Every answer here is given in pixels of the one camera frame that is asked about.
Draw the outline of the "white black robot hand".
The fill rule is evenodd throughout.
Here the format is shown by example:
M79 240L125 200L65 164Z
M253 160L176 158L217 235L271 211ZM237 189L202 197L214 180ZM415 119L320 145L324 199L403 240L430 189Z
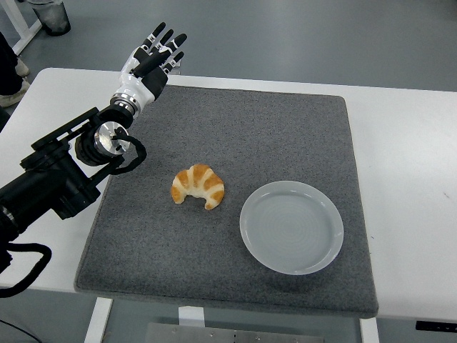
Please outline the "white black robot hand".
M156 101L163 91L171 71L178 66L184 53L180 47L187 39L186 34L174 36L173 30L164 31L166 24L160 23L136 47L121 69L120 88L112 100L131 102L136 111Z

